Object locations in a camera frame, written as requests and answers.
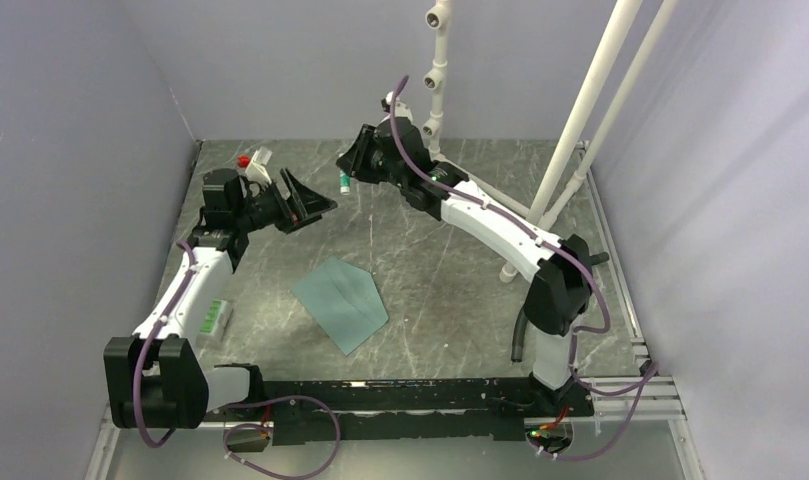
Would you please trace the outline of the green white glue stick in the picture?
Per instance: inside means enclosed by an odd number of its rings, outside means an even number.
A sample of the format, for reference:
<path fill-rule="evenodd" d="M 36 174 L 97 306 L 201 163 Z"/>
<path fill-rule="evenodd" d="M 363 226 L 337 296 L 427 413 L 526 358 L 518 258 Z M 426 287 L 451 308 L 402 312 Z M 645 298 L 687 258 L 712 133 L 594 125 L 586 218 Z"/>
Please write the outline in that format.
<path fill-rule="evenodd" d="M 350 177 L 344 171 L 339 172 L 339 192 L 341 195 L 349 195 L 351 191 L 350 188 Z"/>

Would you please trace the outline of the teal envelope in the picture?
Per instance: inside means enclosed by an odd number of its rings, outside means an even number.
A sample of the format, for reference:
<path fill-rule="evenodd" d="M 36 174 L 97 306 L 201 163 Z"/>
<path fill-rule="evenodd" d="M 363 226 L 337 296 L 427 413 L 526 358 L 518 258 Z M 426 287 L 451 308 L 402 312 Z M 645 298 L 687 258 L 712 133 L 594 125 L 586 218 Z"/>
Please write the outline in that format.
<path fill-rule="evenodd" d="M 344 355 L 389 320 L 372 274 L 335 257 L 298 280 L 291 291 Z"/>

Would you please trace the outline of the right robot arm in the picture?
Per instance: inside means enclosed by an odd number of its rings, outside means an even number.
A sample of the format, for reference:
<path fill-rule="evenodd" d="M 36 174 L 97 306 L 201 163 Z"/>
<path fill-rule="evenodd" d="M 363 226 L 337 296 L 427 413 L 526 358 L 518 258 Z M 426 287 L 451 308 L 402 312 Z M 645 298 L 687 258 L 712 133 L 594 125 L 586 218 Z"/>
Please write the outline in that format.
<path fill-rule="evenodd" d="M 531 401 L 554 415 L 570 399 L 572 327 L 594 294 L 592 256 L 579 236 L 561 238 L 542 230 L 484 192 L 457 166 L 430 157 L 417 129 L 406 119 L 365 124 L 336 161 L 350 178 L 388 183 L 407 203 L 438 221 L 470 234 L 507 260 L 529 283 L 520 308 L 533 327 L 536 347 Z"/>

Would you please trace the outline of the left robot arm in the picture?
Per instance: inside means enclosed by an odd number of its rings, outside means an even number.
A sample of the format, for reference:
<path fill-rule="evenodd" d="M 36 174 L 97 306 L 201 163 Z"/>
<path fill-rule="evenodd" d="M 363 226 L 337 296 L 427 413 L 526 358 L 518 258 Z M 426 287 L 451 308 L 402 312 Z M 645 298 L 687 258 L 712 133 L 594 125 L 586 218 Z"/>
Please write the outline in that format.
<path fill-rule="evenodd" d="M 177 273 L 153 311 L 103 352 L 109 409 L 126 429 L 195 429 L 207 413 L 229 407 L 252 420 L 267 406 L 258 367 L 204 369 L 196 341 L 213 302 L 236 272 L 251 233 L 290 234 L 322 219 L 337 203 L 303 185 L 286 168 L 279 183 L 250 180 L 231 168 L 203 177 L 198 222 L 179 246 Z"/>

